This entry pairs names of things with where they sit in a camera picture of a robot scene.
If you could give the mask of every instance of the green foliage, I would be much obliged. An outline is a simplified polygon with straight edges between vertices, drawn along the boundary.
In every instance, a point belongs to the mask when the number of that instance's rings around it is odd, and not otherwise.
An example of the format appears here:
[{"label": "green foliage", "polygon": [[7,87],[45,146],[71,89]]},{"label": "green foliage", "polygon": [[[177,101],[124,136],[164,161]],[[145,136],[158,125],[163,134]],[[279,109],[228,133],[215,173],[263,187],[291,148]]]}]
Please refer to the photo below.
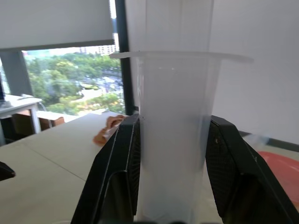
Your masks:
[{"label": "green foliage", "polygon": [[98,54],[72,53],[26,60],[34,96],[43,99],[51,112],[78,115],[79,111],[108,109],[125,113],[121,95],[108,93],[85,102],[81,89],[98,90],[103,71],[121,72],[120,60]]}]

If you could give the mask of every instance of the plastic container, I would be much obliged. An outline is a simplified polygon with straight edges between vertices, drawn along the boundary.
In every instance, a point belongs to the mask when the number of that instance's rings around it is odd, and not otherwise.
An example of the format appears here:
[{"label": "plastic container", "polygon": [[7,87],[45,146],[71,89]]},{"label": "plastic container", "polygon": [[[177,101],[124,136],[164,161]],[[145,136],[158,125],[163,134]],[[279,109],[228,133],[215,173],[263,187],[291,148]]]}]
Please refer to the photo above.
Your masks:
[{"label": "plastic container", "polygon": [[129,52],[138,61],[142,163],[138,220],[199,223],[199,194],[223,59],[203,52]]}]

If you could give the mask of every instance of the beige desk surface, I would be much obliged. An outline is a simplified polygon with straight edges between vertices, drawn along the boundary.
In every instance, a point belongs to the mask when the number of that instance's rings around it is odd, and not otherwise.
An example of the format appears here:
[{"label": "beige desk surface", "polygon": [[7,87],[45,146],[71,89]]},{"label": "beige desk surface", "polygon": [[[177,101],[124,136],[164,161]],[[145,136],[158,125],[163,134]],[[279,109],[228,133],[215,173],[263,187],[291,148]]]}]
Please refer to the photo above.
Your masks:
[{"label": "beige desk surface", "polygon": [[0,223],[71,220],[95,155],[93,137],[115,113],[88,114],[0,148],[16,177],[0,182]]}]

